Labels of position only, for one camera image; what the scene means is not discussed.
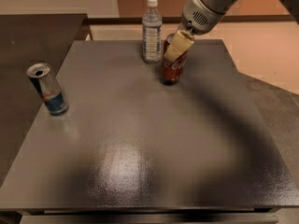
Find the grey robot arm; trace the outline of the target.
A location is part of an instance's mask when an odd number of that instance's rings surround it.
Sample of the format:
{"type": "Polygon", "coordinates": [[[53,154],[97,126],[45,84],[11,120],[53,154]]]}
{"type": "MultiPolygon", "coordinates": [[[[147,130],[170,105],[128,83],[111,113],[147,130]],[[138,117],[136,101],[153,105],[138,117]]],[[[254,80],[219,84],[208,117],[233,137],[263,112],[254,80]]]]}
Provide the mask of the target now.
{"type": "MultiPolygon", "coordinates": [[[[174,62],[194,43],[195,35],[209,33],[239,0],[188,0],[182,9],[181,21],[164,57],[174,62]]],[[[299,22],[299,0],[279,0],[299,22]]]]}

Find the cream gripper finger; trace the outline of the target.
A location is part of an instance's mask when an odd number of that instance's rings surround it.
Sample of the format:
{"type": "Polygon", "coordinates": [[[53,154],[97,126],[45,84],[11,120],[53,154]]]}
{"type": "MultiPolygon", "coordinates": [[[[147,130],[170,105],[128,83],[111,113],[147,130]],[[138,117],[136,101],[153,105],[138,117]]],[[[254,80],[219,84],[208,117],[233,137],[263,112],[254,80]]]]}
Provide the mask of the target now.
{"type": "Polygon", "coordinates": [[[179,56],[187,51],[194,43],[193,35],[186,30],[177,30],[167,47],[164,57],[174,62],[179,56]]]}

